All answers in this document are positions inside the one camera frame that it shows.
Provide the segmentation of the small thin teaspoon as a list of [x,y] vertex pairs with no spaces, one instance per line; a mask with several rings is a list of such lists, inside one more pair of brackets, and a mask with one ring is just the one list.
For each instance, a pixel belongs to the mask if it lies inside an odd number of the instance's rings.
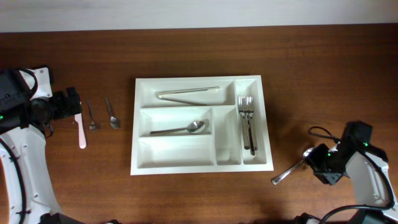
[[91,122],[90,122],[90,125],[89,125],[89,130],[91,132],[95,132],[98,129],[98,126],[97,126],[97,124],[94,121],[94,117],[93,117],[93,113],[92,113],[92,110],[91,110],[91,105],[90,105],[89,99],[86,99],[86,102],[87,102],[87,105],[88,105],[88,112],[89,112],[90,119],[91,119]]

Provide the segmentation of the small steel teaspoon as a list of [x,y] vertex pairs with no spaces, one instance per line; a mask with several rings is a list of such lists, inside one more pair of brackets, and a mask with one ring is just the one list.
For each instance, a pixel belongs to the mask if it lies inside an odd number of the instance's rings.
[[110,120],[109,120],[110,126],[113,129],[119,129],[120,128],[120,120],[117,117],[115,117],[115,115],[113,113],[113,109],[112,109],[111,103],[110,103],[110,101],[108,100],[107,97],[105,98],[105,102],[106,102],[106,106],[107,106],[107,109],[108,109],[108,113],[110,115]]

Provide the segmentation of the large steel spoon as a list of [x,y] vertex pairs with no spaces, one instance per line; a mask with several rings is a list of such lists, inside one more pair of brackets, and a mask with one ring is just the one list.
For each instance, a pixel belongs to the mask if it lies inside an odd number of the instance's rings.
[[166,129],[161,131],[151,131],[150,136],[163,136],[177,132],[187,132],[189,134],[201,133],[206,128],[206,123],[204,121],[192,121],[188,126],[184,128]]
[[297,163],[296,165],[294,165],[294,166],[290,167],[289,169],[285,170],[283,173],[281,173],[281,174],[279,174],[279,175],[273,177],[273,178],[271,179],[271,182],[272,182],[274,185],[277,185],[277,184],[279,184],[283,179],[285,179],[291,172],[293,172],[294,170],[298,169],[299,167],[305,165],[305,164],[306,164],[306,162],[305,162],[306,158],[310,155],[310,153],[311,153],[314,149],[315,149],[315,147],[308,148],[308,149],[303,153],[303,155],[302,155],[302,160],[301,160],[299,163]]

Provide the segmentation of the steel tongs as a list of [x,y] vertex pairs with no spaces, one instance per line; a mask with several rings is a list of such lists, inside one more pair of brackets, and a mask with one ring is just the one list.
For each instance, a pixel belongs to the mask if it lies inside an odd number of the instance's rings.
[[187,105],[195,106],[208,106],[208,104],[199,102],[195,99],[194,95],[196,93],[204,93],[210,91],[218,91],[220,86],[202,87],[202,88],[189,88],[181,90],[167,90],[158,91],[155,96],[158,100],[171,101],[176,103],[183,103]]

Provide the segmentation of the steel fork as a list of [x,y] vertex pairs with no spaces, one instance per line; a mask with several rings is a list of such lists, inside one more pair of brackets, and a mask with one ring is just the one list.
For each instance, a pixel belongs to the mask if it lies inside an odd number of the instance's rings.
[[251,132],[251,139],[252,139],[252,155],[255,155],[256,151],[258,150],[257,145],[257,137],[256,137],[256,130],[255,130],[255,122],[254,122],[254,102],[252,96],[246,97],[246,109],[248,111],[248,120],[249,120],[249,128]]
[[242,117],[244,148],[246,150],[248,150],[251,148],[251,145],[249,142],[249,134],[248,134],[248,127],[247,127],[248,122],[246,120],[246,114],[244,111],[244,97],[243,96],[238,97],[238,110],[239,110],[239,114]]

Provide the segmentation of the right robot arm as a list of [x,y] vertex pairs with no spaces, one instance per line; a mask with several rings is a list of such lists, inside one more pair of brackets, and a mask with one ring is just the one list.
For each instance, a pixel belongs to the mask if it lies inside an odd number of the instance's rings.
[[348,177],[354,188],[356,203],[338,207],[322,218],[307,213],[294,218],[294,223],[326,223],[333,215],[356,210],[348,223],[397,223],[397,197],[389,180],[389,159],[384,150],[370,143],[373,127],[362,121],[346,124],[340,138],[327,133],[332,148],[320,144],[304,153],[303,161],[323,184],[335,185]]

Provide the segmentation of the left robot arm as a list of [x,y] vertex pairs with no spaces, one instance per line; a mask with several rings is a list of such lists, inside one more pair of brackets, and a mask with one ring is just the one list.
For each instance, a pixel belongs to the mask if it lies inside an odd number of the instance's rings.
[[51,122],[74,117],[78,143],[87,146],[82,108],[74,87],[53,92],[52,71],[9,68],[1,71],[1,163],[9,202],[9,223],[76,223],[55,197],[45,147]]

